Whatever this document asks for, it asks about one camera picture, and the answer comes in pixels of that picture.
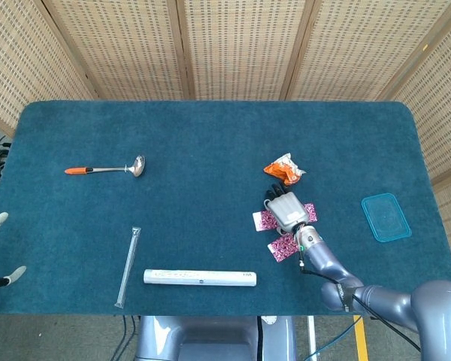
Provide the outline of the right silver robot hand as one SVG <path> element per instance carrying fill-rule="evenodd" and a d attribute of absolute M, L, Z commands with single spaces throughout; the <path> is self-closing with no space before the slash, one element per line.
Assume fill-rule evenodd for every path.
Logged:
<path fill-rule="evenodd" d="M 310 216 L 296 195 L 283 184 L 272 184 L 266 191 L 264 206 L 285 232 L 310 222 Z"/>

